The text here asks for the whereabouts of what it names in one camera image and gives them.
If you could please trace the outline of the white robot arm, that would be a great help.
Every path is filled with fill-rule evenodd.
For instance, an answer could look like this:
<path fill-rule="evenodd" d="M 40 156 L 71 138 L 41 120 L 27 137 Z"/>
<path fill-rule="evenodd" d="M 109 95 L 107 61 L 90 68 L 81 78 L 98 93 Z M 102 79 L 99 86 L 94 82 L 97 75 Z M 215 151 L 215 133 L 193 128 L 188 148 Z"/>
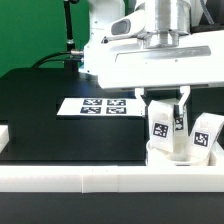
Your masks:
<path fill-rule="evenodd" d="M 178 112 L 191 88 L 222 87 L 224 30 L 204 0 L 88 0 L 90 38 L 79 71 L 118 91 L 179 89 Z"/>

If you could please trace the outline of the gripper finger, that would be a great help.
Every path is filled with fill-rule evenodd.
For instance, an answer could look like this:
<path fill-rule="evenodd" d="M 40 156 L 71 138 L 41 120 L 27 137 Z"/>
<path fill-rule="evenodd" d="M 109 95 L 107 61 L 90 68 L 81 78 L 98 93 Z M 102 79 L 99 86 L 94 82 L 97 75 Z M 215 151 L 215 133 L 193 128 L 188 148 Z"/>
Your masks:
<path fill-rule="evenodd" d="M 179 88 L 180 99 L 177 104 L 174 105 L 174 116 L 176 118 L 182 118 L 185 113 L 185 105 L 189 98 L 191 88 L 189 86 L 181 86 Z"/>
<path fill-rule="evenodd" d="M 142 115 L 146 114 L 146 103 L 144 101 L 144 96 L 145 96 L 145 90 L 143 88 L 135 89 L 135 98 L 138 102 Z"/>

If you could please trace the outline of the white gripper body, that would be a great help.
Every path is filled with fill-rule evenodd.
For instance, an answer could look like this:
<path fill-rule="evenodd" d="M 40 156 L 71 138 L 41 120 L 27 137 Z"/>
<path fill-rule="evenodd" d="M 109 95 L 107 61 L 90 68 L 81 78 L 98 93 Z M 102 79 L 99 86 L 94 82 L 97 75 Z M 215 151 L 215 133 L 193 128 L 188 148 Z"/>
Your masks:
<path fill-rule="evenodd" d="M 192 33 L 189 9 L 141 9 L 110 25 L 101 40 L 104 89 L 224 85 L 224 30 Z"/>

